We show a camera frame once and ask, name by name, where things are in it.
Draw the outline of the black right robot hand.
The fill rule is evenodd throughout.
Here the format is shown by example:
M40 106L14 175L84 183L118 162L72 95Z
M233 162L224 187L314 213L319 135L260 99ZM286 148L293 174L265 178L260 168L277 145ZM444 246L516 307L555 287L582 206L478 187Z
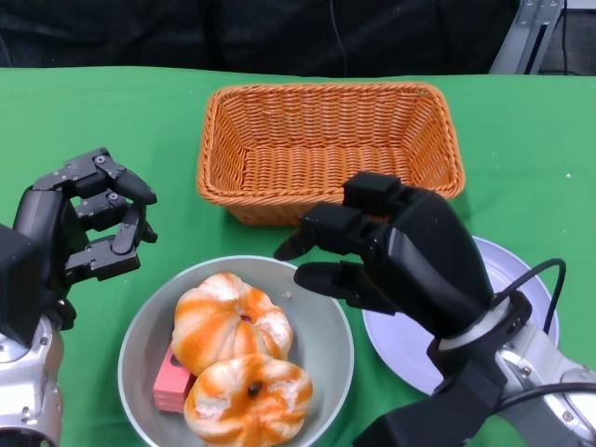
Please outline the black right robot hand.
M362 171L344 185L341 204L319 202L275 251L289 261L314 248L360 260L306 263L300 287L351 307L416 321L439 338L466 332L494 293L480 252L448 202L399 178Z

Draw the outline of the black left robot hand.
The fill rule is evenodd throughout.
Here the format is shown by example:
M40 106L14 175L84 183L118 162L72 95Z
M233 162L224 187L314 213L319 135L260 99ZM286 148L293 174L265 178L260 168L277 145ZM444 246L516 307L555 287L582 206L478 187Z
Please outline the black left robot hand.
M157 240L146 220L156 202L151 187L104 147L36 180L14 224L1 228L1 333L29 348L42 317L72 329L71 287L138 269L139 244Z

